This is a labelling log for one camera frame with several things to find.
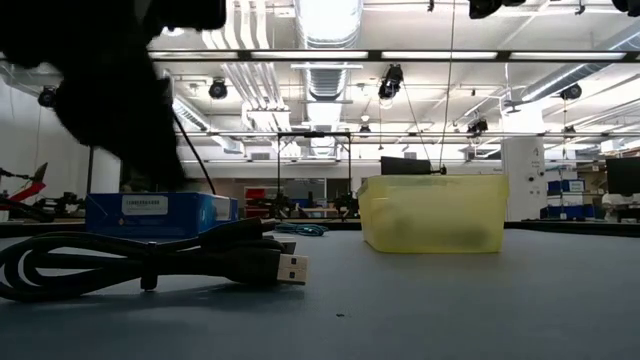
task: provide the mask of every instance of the workbench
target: workbench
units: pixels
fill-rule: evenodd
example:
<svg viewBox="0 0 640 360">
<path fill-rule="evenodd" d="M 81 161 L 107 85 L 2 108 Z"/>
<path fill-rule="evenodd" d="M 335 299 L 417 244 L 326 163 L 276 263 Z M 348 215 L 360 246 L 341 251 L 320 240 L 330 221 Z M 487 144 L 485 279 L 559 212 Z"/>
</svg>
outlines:
<svg viewBox="0 0 640 360">
<path fill-rule="evenodd" d="M 503 252 L 390 255 L 296 237 L 307 286 L 163 277 L 0 300 L 3 359 L 638 359 L 640 239 L 506 230 Z M 0 240 L 0 247 L 19 239 Z"/>
</svg>

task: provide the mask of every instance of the translucent yellow bin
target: translucent yellow bin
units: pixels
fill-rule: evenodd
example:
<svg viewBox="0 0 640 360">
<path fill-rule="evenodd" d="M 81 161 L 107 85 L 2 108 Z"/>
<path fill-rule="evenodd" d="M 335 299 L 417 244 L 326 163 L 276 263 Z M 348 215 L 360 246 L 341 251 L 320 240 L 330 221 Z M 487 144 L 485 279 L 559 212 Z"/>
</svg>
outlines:
<svg viewBox="0 0 640 360">
<path fill-rule="evenodd" d="M 502 248 L 504 175 L 384 175 L 358 191 L 364 239 L 392 253 L 491 253 Z"/>
</svg>

